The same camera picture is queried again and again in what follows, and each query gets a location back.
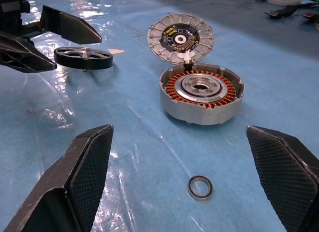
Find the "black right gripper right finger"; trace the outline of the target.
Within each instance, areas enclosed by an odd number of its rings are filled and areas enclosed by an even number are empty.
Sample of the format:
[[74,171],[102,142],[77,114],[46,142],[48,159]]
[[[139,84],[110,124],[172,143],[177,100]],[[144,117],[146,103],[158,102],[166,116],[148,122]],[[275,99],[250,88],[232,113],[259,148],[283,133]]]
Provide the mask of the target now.
[[246,129],[261,186],[288,232],[319,230],[319,160],[294,136]]

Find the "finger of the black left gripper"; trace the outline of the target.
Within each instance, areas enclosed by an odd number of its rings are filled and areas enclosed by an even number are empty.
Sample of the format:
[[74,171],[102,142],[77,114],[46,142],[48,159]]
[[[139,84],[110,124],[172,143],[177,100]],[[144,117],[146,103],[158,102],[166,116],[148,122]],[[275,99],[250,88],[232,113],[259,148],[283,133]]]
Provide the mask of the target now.
[[85,20],[44,5],[40,28],[77,44],[101,43],[100,34]]
[[23,73],[52,71],[57,64],[24,38],[0,33],[0,64]]

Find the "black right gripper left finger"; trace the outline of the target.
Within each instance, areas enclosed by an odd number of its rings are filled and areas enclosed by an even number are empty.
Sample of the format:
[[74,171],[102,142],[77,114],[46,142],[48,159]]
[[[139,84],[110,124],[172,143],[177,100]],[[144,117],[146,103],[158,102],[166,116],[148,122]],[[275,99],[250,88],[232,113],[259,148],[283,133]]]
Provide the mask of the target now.
[[89,232],[108,170],[111,124],[76,136],[38,180],[6,232]]

